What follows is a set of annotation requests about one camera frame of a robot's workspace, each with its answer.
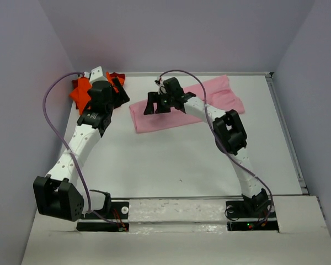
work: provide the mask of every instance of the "gray wall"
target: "gray wall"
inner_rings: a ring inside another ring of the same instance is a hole
[[[331,233],[331,0],[317,0],[274,74],[309,191]]]
[[[38,1],[0,0],[0,265],[21,263],[36,208],[32,183],[58,151],[44,122],[42,97],[71,69]],[[49,101],[61,129],[69,109],[66,84]]]
[[[77,70],[272,71],[313,0],[40,0]]]

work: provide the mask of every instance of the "cable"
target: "cable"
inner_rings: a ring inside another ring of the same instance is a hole
[[[258,218],[258,220],[256,221],[256,224],[259,223],[260,219],[261,219],[261,214],[259,214],[259,218]]]
[[[50,91],[54,88],[54,86],[56,84],[58,84],[61,80],[63,80],[65,77],[68,77],[68,76],[72,76],[72,75],[84,75],[84,73],[82,72],[71,72],[71,73],[67,73],[66,75],[63,75],[62,77],[60,77],[59,79],[57,79],[49,88],[48,90],[45,92],[44,94],[44,97],[43,97],[43,114],[44,114],[44,117],[45,117],[45,120],[46,122],[49,124],[50,128],[54,131],[54,133],[56,134],[56,136],[60,139],[60,141],[64,144],[66,150],[68,150],[70,152],[70,156],[73,160],[73,163],[75,164],[75,167],[76,167],[76,171],[79,175],[79,178],[82,182],[82,185],[83,185],[83,188],[84,188],[84,191],[86,192],[86,196],[87,196],[87,201],[88,201],[88,211],[87,213],[93,213],[95,214],[97,217],[101,218],[102,220],[106,221],[106,222],[109,222],[111,224],[114,224],[114,222],[112,221],[109,221],[107,220],[106,218],[104,218],[103,216],[101,216],[100,214],[98,214],[96,211],[92,211],[91,210],[91,199],[90,199],[90,194],[89,194],[89,190],[88,190],[88,187],[87,187],[87,183],[86,181],[84,180],[84,177],[82,175],[82,171],[81,171],[81,168],[77,162],[77,159],[76,159],[76,156],[74,155],[74,153],[72,152],[70,146],[68,145],[68,143],[65,141],[64,137],[59,133],[59,131],[54,127],[53,123],[50,121],[49,117],[48,117],[48,114],[47,114],[47,111],[46,111],[46,100],[48,98],[48,95],[50,93]]]
[[[264,223],[262,223],[261,226],[262,227],[265,226],[267,224],[267,222],[268,222],[268,219],[266,219],[266,221]]]
[[[114,211],[112,211],[112,212],[113,212],[114,220],[116,221],[115,223],[116,223],[117,227],[120,228],[119,223],[118,223],[118,217],[116,217],[116,214]]]
[[[228,215],[227,215],[227,213],[228,213],[228,208],[225,210],[225,217],[226,217],[229,221],[233,221],[233,222],[235,222],[235,221],[238,221],[238,220],[239,220],[239,218],[236,218],[236,219],[231,219],[231,218],[229,218]]]
[[[248,168],[242,166],[241,164],[239,164],[233,157],[231,157],[229,155],[229,153],[227,152],[227,150],[225,149],[225,147],[222,145],[221,143],[221,140],[220,138],[217,136],[217,134],[215,133],[215,131],[213,130],[212,128],[212,124],[211,124],[211,119],[209,117],[209,114],[207,112],[207,94],[206,94],[206,89],[204,87],[204,84],[195,76],[193,75],[192,73],[188,72],[188,71],[184,71],[184,70],[179,70],[179,69],[174,69],[174,70],[169,70],[169,71],[165,71],[163,72],[159,77],[162,77],[164,76],[165,74],[167,73],[170,73],[170,72],[181,72],[181,73],[186,73],[187,75],[193,77],[196,81],[198,81],[198,83],[200,84],[202,90],[204,91],[204,107],[205,107],[205,116],[206,116],[206,120],[207,120],[207,123],[210,127],[210,130],[212,132],[212,135],[214,136],[215,138],[215,141],[218,143],[219,147],[220,147],[220,150],[235,164],[237,165],[238,167],[240,167],[242,170],[246,171],[249,175],[251,175],[253,178],[256,178],[266,189],[267,191],[269,192],[270,194],[270,197],[271,197],[271,202],[270,202],[270,208],[269,208],[269,211],[268,213],[266,214],[265,218],[260,221],[257,225],[261,225],[263,222],[265,222],[269,216],[270,216],[270,213],[271,213],[271,210],[272,210],[272,207],[274,205],[274,201],[273,201],[273,195],[272,195],[272,192],[270,190],[270,188],[261,180],[261,178],[259,178],[258,176],[255,175],[255,173],[253,173],[251,170],[249,170]]]
[[[126,229],[125,224],[124,224],[123,221],[121,220],[120,215],[119,215],[118,211],[117,211],[115,208],[114,208],[114,213],[115,213],[116,216],[118,217],[118,219],[119,219],[121,225],[123,226],[123,228]]]

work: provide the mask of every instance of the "white table surface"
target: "white table surface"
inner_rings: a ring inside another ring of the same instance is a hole
[[[228,232],[224,205],[131,200],[130,231],[122,233],[78,232],[76,223],[37,213],[22,265],[331,265],[331,238],[315,197],[275,197],[279,233]]]
[[[202,81],[216,76],[200,76]],[[195,84],[177,76],[183,87]],[[240,195],[228,158],[219,152],[205,123],[145,134],[135,133],[129,105],[156,91],[155,77],[126,76],[130,102],[113,112],[112,122],[87,159],[83,173],[89,189],[114,198],[200,197]],[[232,90],[244,103],[242,122],[254,172],[273,194],[301,194],[296,171],[264,76],[229,76]],[[78,119],[72,106],[65,138]]]

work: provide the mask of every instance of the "pink cloth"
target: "pink cloth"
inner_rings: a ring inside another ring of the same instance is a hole
[[[226,111],[235,109],[238,113],[244,113],[243,103],[229,87],[227,76],[219,76],[205,81],[203,84],[207,93],[207,102],[210,105]],[[204,93],[200,84],[186,87],[184,92],[193,92],[204,100]],[[201,121],[174,108],[170,113],[144,115],[146,104],[147,100],[143,100],[130,105],[130,113],[137,133],[149,133]]]

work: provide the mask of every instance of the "screw hole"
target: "screw hole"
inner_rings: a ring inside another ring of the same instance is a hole
[[[124,207],[121,208],[121,213],[122,214],[127,214],[128,212],[129,212],[128,207],[124,206]]]
[[[228,212],[229,214],[234,213],[233,205],[228,205],[228,207],[227,207],[227,212]]]
[[[275,207],[272,205],[271,213],[275,212]]]

